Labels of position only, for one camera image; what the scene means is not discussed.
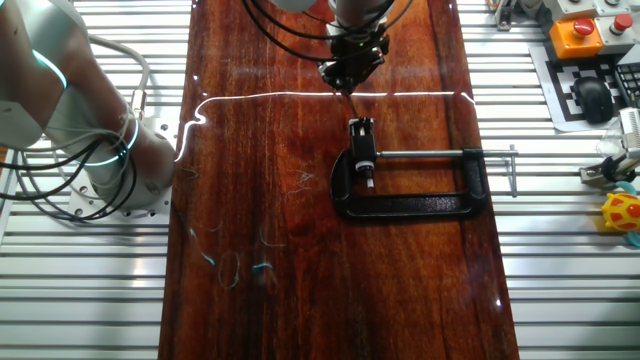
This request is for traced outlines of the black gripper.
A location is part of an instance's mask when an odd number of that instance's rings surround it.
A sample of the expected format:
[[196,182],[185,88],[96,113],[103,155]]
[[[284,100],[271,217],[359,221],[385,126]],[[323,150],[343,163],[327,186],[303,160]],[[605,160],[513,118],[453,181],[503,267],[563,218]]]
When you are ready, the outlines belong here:
[[332,59],[319,62],[318,70],[324,82],[334,91],[345,96],[351,95],[384,63],[389,43],[388,35],[373,36],[362,41],[330,40]]

